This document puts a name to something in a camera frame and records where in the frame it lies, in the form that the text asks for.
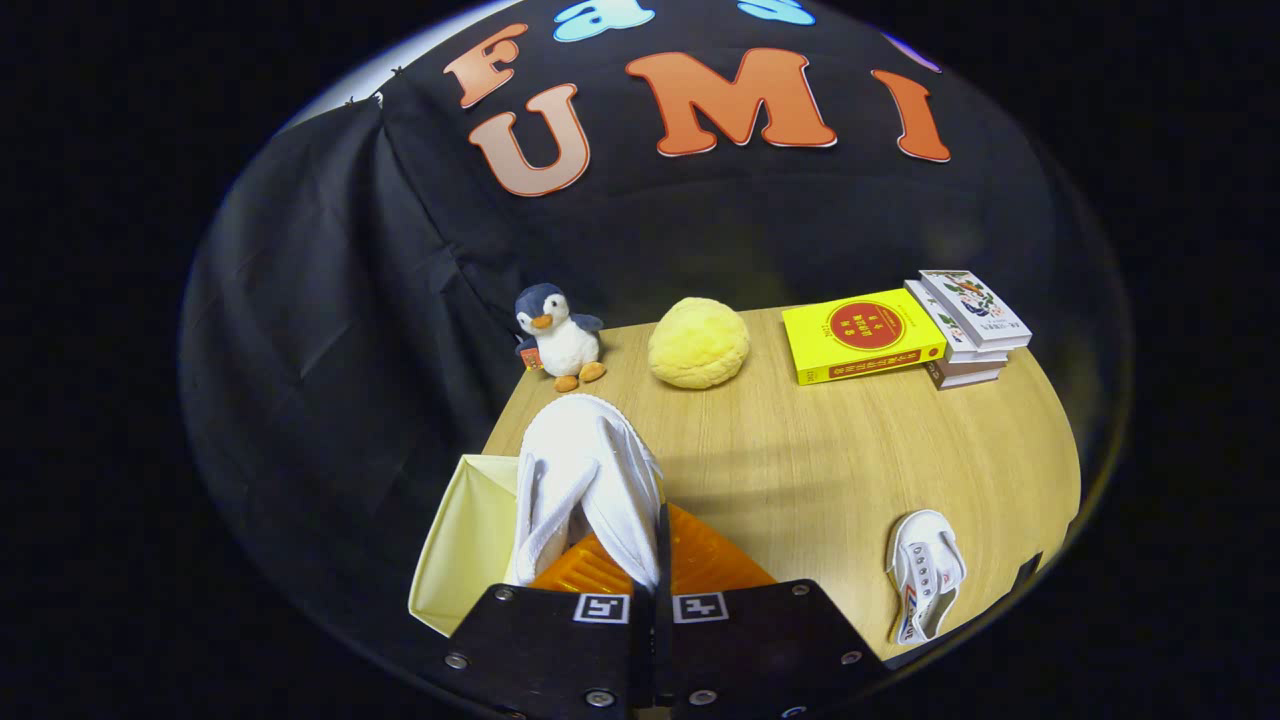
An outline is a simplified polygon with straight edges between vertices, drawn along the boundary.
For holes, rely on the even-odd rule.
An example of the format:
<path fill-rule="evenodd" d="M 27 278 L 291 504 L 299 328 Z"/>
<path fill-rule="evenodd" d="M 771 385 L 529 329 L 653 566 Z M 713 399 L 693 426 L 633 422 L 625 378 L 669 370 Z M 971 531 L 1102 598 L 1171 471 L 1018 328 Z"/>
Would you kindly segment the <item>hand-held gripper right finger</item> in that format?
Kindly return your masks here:
<path fill-rule="evenodd" d="M 890 678 L 817 582 L 681 594 L 668 505 L 658 537 L 655 706 L 669 717 L 818 719 Z"/>

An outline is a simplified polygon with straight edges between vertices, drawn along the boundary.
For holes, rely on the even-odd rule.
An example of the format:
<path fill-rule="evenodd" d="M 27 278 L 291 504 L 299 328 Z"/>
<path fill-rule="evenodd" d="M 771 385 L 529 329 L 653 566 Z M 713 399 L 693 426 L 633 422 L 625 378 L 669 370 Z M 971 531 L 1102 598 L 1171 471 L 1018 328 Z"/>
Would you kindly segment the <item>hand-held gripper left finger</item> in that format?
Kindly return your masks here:
<path fill-rule="evenodd" d="M 489 585 L 440 685 L 506 719 L 637 719 L 654 705 L 655 598 L 590 533 L 531 585 Z"/>

